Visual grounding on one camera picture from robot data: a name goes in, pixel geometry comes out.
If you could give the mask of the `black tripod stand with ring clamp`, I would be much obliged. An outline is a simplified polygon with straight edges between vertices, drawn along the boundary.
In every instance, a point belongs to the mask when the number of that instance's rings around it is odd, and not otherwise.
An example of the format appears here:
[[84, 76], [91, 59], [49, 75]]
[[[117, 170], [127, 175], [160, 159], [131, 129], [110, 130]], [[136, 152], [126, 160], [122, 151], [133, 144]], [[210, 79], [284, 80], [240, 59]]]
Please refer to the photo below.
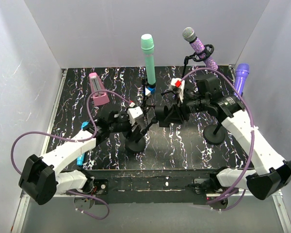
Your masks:
[[144, 114], [144, 117], [145, 117], [145, 121], [146, 121], [146, 127], [141, 130], [141, 135], [142, 136], [145, 136], [146, 133], [149, 131], [150, 127], [153, 125], [153, 124], [157, 124], [159, 121], [156, 119], [156, 117], [153, 117], [151, 119], [151, 122], [148, 124], [148, 120], [147, 120], [147, 112], [150, 108], [155, 108], [155, 105], [148, 105], [147, 104], [147, 100], [148, 100], [148, 96], [146, 95], [146, 79], [145, 78], [142, 78], [142, 90], [143, 90], [143, 99], [142, 99], [142, 111], [143, 111], [143, 114]]

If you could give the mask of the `mint green microphone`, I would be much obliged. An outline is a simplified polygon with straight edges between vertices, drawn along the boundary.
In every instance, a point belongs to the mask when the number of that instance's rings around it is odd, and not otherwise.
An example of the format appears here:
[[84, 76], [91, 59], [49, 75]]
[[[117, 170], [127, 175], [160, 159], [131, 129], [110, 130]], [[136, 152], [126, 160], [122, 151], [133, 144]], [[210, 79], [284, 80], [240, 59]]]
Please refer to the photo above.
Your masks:
[[147, 82], [150, 88], [156, 87], [156, 75], [154, 65], [154, 41], [151, 34], [141, 36], [141, 49], [145, 59]]

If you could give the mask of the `glitter purple silver-head microphone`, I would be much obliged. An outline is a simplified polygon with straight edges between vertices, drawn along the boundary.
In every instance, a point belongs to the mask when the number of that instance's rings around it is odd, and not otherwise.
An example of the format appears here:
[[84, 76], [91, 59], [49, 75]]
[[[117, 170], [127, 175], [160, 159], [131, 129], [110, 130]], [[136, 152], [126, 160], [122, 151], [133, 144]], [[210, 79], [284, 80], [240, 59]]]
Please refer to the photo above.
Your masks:
[[182, 37], [189, 42], [190, 46], [193, 48], [197, 57], [205, 63], [207, 68], [211, 68], [214, 70], [218, 69], [218, 65], [211, 57], [211, 51], [213, 51], [213, 47], [209, 46], [210, 50], [206, 48], [206, 46], [200, 41], [200, 39], [196, 36], [194, 29], [191, 27], [187, 27], [184, 29], [182, 33]]

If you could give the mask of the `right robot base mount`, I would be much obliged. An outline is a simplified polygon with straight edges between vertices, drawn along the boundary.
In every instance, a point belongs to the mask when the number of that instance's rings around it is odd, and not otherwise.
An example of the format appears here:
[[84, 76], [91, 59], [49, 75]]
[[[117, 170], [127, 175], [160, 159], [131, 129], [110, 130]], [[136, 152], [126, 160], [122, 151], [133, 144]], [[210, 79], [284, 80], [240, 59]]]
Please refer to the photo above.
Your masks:
[[[193, 191], [196, 194], [206, 195], [205, 202], [211, 201], [219, 197], [222, 193], [224, 193], [228, 187], [213, 187], [208, 179], [194, 179], [192, 184]], [[225, 195], [224, 199], [221, 199], [218, 202], [212, 203], [209, 205], [211, 210], [216, 211], [224, 211], [228, 208], [228, 198], [233, 194], [238, 194], [239, 189], [234, 188], [230, 193]]]

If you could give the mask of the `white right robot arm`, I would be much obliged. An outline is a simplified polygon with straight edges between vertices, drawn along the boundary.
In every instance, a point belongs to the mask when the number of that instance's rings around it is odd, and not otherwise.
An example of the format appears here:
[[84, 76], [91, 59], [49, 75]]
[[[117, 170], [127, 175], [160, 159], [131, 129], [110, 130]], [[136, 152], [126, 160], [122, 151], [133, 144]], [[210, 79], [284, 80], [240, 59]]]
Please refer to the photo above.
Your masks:
[[218, 120], [203, 130], [204, 139], [220, 145], [229, 131], [247, 154], [248, 164], [243, 169], [223, 167], [210, 174], [210, 188], [215, 193], [235, 188], [249, 190], [257, 199], [264, 200], [291, 181], [291, 160], [287, 161], [266, 141], [254, 126], [251, 113], [234, 95], [212, 95], [210, 92], [184, 98], [172, 105], [156, 106], [155, 117], [160, 127], [171, 123], [182, 124], [192, 113], [207, 112]]

